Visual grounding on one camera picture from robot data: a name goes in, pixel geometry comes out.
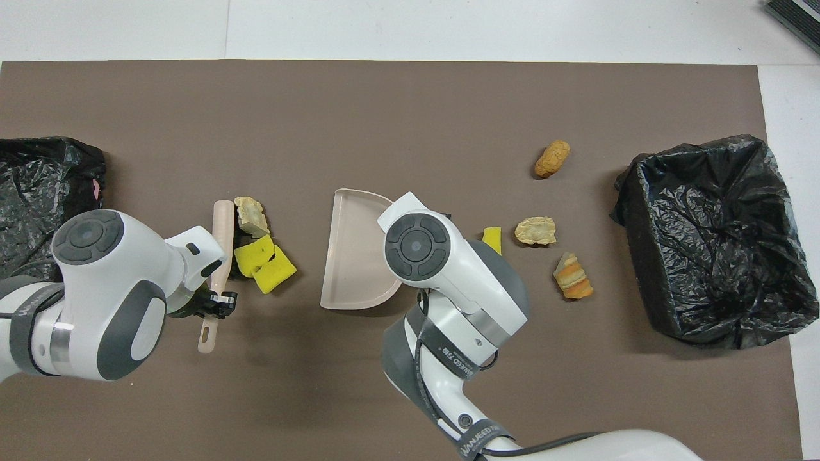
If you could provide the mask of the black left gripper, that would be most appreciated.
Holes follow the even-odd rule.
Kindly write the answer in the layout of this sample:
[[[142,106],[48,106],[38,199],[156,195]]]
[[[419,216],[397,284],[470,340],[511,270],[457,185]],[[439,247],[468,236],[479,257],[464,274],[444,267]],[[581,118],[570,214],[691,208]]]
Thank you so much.
[[[199,287],[192,297],[176,311],[168,313],[171,318],[185,318],[196,315],[205,318],[205,315],[225,319],[234,312],[238,294],[231,291],[221,292],[219,295],[208,287]]]

